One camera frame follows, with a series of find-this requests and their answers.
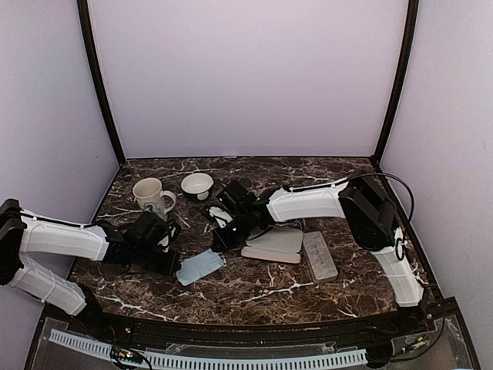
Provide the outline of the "pink glasses case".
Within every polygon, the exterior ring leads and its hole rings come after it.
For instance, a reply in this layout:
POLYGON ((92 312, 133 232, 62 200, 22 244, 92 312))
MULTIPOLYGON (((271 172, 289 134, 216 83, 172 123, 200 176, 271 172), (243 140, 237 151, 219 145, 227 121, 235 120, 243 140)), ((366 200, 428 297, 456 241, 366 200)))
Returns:
POLYGON ((298 229, 275 227, 266 234, 248 240, 241 256, 263 261, 299 264, 304 233, 298 229))

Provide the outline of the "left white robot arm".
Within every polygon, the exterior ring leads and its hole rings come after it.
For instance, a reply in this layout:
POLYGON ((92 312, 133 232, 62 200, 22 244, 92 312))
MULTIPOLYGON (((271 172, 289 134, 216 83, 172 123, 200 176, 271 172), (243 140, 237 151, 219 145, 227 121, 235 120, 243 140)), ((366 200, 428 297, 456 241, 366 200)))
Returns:
POLYGON ((180 268, 179 253, 170 245, 180 225, 144 211, 132 223, 115 226, 105 220, 74 224, 31 214, 16 199, 1 205, 1 284, 18 288, 78 317, 92 336, 109 329, 98 301, 88 288, 53 273, 31 258, 32 253, 82 257, 122 267, 136 265, 172 276, 180 268))

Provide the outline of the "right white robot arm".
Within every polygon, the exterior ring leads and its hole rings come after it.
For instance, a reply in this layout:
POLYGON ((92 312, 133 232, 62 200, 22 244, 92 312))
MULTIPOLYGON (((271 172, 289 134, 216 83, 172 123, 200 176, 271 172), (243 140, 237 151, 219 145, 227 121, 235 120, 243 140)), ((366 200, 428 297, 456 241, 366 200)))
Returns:
POLYGON ((217 196, 232 219, 213 230, 212 250, 237 249, 255 230, 290 220, 344 218, 356 244, 381 265, 397 305, 403 308, 394 316, 393 327, 408 335, 423 321, 418 305, 424 297, 424 282, 406 255, 405 232, 395 205, 375 177, 376 173, 362 173, 314 186, 268 189, 260 195, 234 180, 217 196))

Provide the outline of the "grey case teal lining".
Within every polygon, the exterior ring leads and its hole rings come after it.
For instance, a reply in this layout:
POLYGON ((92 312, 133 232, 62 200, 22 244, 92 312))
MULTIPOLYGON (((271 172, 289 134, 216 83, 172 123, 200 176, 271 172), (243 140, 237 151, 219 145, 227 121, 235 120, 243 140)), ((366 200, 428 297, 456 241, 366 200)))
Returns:
POLYGON ((320 231, 304 234, 303 249, 315 283, 329 283, 337 278, 337 267, 320 231))

